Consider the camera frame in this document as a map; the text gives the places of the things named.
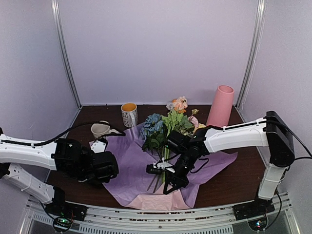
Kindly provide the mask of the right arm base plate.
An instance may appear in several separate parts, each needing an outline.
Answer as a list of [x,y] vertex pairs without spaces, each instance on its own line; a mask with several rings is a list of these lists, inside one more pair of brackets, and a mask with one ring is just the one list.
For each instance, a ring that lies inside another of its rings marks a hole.
[[233,206],[236,220],[249,219],[275,211],[272,200],[255,199],[254,201]]

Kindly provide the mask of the pink wrapping paper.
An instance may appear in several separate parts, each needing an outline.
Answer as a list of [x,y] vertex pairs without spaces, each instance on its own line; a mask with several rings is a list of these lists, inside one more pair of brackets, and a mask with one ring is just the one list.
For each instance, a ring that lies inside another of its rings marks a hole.
[[127,207],[153,211],[176,211],[190,208],[185,203],[180,190],[176,190],[168,195],[160,194],[160,190],[157,190],[154,194],[137,195]]

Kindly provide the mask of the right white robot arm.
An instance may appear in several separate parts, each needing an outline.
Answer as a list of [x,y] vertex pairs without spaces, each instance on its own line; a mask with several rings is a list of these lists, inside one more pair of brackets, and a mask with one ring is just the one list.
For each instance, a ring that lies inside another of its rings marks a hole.
[[262,214],[269,206],[278,184],[295,160],[293,136],[285,122],[274,111],[255,121],[225,127],[208,127],[196,130],[192,137],[171,131],[166,148],[179,156],[173,166],[166,168],[163,193],[165,195],[185,188],[187,175],[201,156],[227,149],[268,147],[269,164],[260,182],[257,199],[250,204],[254,215]]

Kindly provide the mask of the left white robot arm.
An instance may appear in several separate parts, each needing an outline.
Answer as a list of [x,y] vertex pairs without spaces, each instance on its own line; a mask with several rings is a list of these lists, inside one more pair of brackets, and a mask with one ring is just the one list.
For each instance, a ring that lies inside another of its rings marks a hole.
[[91,149],[73,139],[36,142],[12,138],[4,133],[0,135],[1,179],[10,181],[42,204],[50,205],[59,216],[66,216],[70,212],[70,205],[65,202],[65,192],[39,180],[22,166],[38,166],[86,182],[97,177],[96,157],[97,154]]

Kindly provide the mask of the purple tissue paper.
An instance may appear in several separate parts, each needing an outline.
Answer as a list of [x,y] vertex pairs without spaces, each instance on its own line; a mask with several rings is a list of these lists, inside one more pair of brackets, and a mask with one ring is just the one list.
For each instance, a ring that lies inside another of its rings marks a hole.
[[[127,207],[137,195],[154,194],[148,186],[154,175],[146,173],[146,166],[153,164],[158,156],[142,151],[144,143],[140,136],[141,125],[125,130],[125,136],[107,137],[107,151],[111,152],[117,160],[119,174],[116,178],[106,183],[104,187],[116,199],[116,201]],[[233,163],[237,153],[227,154],[224,152],[213,153],[207,156],[209,162],[198,160],[195,163],[196,173],[188,174],[189,184],[186,188],[179,189],[185,203],[191,208],[195,205],[198,189],[201,184],[206,183],[224,168]],[[160,186],[160,194],[163,194],[163,186]]]

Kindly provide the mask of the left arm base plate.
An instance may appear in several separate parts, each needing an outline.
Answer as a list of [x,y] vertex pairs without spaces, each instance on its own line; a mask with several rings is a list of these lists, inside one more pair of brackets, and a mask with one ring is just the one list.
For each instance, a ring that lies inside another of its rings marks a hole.
[[87,213],[86,206],[70,202],[63,203],[52,202],[50,204],[45,205],[45,210],[49,214],[62,216],[77,221],[84,221]]

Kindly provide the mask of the fuzzy green orange flower stem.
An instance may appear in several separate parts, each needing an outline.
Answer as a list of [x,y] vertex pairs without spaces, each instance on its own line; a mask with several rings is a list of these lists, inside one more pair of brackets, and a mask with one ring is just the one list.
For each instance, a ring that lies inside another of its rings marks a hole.
[[166,127],[165,140],[167,140],[172,131],[186,135],[194,129],[194,125],[189,121],[187,115],[185,115],[187,107],[188,103],[185,96],[178,97],[167,103],[166,108],[168,109],[168,113],[166,116],[161,116],[161,120]]

